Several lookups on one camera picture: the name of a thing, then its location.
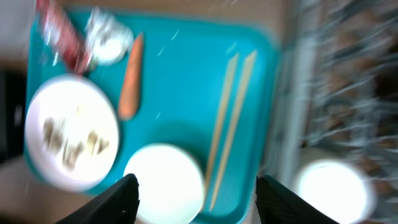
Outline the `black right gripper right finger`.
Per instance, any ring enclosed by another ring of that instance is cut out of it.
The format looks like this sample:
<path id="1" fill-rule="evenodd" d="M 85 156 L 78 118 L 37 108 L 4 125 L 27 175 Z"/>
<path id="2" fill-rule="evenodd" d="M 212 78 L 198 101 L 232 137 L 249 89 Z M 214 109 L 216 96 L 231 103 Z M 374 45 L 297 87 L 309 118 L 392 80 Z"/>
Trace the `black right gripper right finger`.
<path id="1" fill-rule="evenodd" d="M 269 175 L 256 178 L 262 224 L 337 224 Z"/>

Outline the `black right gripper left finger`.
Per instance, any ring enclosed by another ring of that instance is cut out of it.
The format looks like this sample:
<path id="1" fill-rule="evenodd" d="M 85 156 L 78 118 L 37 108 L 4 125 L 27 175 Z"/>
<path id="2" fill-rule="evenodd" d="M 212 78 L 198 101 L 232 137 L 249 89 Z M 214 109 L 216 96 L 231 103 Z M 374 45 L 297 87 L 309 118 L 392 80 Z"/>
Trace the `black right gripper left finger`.
<path id="1" fill-rule="evenodd" d="M 138 207 L 139 184 L 128 174 L 58 224 L 134 224 Z"/>

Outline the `white bowl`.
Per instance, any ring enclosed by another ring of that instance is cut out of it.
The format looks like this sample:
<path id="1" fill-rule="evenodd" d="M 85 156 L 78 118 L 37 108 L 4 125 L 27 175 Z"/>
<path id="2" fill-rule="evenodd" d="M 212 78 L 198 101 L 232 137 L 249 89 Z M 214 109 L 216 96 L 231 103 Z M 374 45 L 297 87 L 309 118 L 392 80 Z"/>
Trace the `white bowl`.
<path id="1" fill-rule="evenodd" d="M 144 223 L 190 223 L 205 201 L 203 172 L 187 151 L 166 143 L 138 149 L 124 175 L 139 184 L 137 217 Z"/>

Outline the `white paper cup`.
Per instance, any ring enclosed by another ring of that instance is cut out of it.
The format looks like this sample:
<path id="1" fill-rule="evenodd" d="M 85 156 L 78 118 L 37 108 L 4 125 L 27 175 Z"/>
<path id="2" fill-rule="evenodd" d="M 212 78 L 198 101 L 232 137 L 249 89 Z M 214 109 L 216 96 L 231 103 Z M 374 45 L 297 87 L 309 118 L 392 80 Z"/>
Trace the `white paper cup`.
<path id="1" fill-rule="evenodd" d="M 371 180 L 355 166 L 338 159 L 306 163 L 295 176 L 293 191 L 338 223 L 360 223 L 376 208 Z"/>

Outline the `orange carrot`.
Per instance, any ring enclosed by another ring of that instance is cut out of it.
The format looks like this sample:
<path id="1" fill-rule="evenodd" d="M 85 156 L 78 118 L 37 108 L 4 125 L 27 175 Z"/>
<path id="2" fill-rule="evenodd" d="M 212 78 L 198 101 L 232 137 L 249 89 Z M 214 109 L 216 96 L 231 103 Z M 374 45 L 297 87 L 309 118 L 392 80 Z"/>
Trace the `orange carrot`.
<path id="1" fill-rule="evenodd" d="M 144 34 L 140 32 L 134 40 L 121 88 L 118 115 L 129 120 L 137 113 L 141 93 L 141 67 L 144 50 Z"/>

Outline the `white tissue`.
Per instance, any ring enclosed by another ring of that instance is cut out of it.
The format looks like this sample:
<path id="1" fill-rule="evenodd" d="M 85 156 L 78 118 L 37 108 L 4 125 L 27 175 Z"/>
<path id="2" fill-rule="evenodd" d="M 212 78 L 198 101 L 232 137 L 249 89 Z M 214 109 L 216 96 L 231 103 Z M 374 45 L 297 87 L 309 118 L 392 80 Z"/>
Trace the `white tissue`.
<path id="1" fill-rule="evenodd" d="M 98 7 L 92 10 L 85 32 L 86 46 L 98 65 L 120 61 L 134 44 L 132 30 Z"/>

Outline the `red snack wrapper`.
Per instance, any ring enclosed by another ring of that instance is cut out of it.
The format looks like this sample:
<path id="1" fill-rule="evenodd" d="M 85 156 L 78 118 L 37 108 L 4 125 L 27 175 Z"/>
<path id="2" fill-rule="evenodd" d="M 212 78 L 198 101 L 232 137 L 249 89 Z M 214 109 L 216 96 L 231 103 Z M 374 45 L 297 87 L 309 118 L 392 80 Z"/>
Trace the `red snack wrapper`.
<path id="1" fill-rule="evenodd" d="M 75 74 L 87 72 L 93 66 L 91 53 L 62 6 L 52 0 L 37 0 L 36 11 L 45 44 Z"/>

